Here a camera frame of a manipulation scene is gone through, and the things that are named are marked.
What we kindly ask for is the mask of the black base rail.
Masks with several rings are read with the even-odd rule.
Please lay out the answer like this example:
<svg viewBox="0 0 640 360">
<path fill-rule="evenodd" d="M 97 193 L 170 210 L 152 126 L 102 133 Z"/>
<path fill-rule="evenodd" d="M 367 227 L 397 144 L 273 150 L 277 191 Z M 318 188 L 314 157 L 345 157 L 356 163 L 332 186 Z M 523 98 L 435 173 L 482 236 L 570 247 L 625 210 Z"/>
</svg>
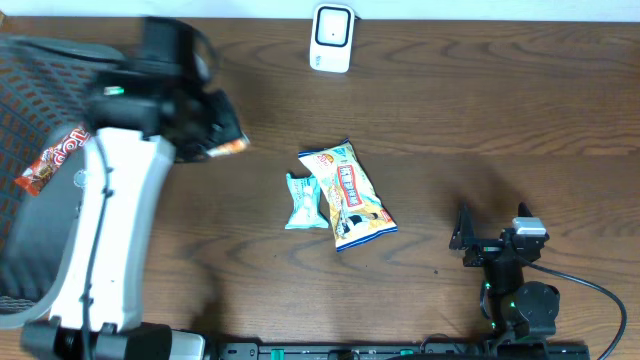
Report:
<svg viewBox="0 0 640 360">
<path fill-rule="evenodd" d="M 546 359 L 589 360 L 584 345 L 503 345 L 493 353 L 480 346 L 430 342 L 425 345 L 260 345 L 222 343 L 173 350 L 170 360 L 388 360 L 388 359 Z"/>
</svg>

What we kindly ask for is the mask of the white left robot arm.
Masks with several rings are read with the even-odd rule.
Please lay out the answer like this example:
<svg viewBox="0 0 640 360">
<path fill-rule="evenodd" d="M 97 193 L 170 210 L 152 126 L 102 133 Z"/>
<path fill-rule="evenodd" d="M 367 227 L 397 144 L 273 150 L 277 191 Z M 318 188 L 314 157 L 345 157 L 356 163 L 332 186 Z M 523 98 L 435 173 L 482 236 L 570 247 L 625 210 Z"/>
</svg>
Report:
<svg viewBox="0 0 640 360">
<path fill-rule="evenodd" d="M 23 328 L 34 357 L 214 357 L 205 336 L 143 319 L 144 266 L 170 168 L 248 145 L 226 93 L 207 90 L 212 73 L 196 52 L 206 41 L 184 22 L 148 17 L 136 56 L 89 86 L 78 227 L 48 318 Z"/>
</svg>

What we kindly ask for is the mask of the red Top chocolate bar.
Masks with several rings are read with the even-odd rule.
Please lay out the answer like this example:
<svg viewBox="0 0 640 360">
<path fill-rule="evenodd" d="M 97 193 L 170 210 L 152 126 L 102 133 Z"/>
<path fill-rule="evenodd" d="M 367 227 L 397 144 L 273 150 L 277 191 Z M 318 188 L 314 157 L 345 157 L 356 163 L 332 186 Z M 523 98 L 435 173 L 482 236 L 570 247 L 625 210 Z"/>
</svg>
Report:
<svg viewBox="0 0 640 360">
<path fill-rule="evenodd" d="M 32 196 L 38 196 L 69 156 L 81 150 L 91 139 L 82 126 L 73 128 L 26 168 L 14 183 Z"/>
</svg>

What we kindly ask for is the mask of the yellow wet wipes pack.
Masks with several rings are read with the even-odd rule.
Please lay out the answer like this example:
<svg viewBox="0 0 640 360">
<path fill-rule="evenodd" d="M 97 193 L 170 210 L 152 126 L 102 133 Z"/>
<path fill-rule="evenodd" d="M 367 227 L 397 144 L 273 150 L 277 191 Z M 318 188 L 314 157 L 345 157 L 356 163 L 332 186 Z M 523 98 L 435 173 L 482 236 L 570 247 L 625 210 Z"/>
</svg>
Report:
<svg viewBox="0 0 640 360">
<path fill-rule="evenodd" d="M 299 152 L 298 159 L 328 202 L 337 252 L 398 231 L 348 139 L 332 148 Z"/>
</svg>

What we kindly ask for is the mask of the grey plastic shopping basket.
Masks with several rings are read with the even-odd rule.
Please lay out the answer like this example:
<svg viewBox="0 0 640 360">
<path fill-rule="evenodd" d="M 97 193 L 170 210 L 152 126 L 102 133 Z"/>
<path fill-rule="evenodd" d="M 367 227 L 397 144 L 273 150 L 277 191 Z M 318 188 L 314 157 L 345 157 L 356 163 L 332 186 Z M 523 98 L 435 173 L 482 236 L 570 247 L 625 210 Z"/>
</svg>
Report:
<svg viewBox="0 0 640 360">
<path fill-rule="evenodd" d="M 1 327 L 46 315 L 69 268 L 82 205 L 89 83 L 108 46 L 1 38 Z"/>
</svg>

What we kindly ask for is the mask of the mint green snack pouch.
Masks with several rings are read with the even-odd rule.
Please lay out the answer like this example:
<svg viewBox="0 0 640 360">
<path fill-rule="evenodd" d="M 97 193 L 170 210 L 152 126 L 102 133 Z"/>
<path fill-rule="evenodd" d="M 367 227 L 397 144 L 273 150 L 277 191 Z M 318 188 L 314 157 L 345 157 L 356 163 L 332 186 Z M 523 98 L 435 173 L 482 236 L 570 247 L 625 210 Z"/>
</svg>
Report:
<svg viewBox="0 0 640 360">
<path fill-rule="evenodd" d="M 329 222 L 320 211 L 321 188 L 317 178 L 296 178 L 287 173 L 286 183 L 292 197 L 293 210 L 285 229 L 328 228 Z"/>
</svg>

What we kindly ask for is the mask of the small orange tissue pack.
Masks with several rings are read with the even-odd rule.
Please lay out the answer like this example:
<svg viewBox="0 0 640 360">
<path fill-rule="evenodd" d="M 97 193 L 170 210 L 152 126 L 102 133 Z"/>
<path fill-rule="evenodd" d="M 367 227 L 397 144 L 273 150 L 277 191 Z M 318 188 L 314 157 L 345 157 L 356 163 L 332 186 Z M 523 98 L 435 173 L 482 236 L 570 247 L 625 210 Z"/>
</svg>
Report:
<svg viewBox="0 0 640 360">
<path fill-rule="evenodd" d="M 237 154 L 245 151 L 250 145 L 249 138 L 243 134 L 240 138 L 231 140 L 207 151 L 211 158 Z"/>
</svg>

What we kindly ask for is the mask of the white barcode scanner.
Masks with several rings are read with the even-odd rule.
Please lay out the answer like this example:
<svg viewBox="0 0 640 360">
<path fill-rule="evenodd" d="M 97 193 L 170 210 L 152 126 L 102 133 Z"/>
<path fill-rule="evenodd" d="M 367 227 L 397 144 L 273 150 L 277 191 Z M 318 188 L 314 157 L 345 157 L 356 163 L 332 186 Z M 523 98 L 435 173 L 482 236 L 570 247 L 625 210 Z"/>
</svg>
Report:
<svg viewBox="0 0 640 360">
<path fill-rule="evenodd" d="M 350 67 L 355 13 L 340 4 L 319 4 L 315 11 L 309 47 L 313 70 L 346 73 Z"/>
</svg>

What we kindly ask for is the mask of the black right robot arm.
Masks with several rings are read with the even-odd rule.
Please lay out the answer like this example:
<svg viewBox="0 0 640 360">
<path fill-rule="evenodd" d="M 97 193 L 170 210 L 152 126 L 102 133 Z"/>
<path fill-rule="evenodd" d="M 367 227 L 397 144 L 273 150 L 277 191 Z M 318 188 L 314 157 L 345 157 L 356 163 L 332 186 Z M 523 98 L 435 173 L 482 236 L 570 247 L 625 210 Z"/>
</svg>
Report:
<svg viewBox="0 0 640 360">
<path fill-rule="evenodd" d="M 559 291 L 538 281 L 525 281 L 523 268 L 538 260 L 549 235 L 526 204 L 518 205 L 512 225 L 497 238 L 478 237 L 471 212 L 463 205 L 449 248 L 464 252 L 465 267 L 484 272 L 481 311 L 491 321 L 493 335 L 486 351 L 494 356 L 515 353 L 516 346 L 543 346 L 556 333 Z"/>
</svg>

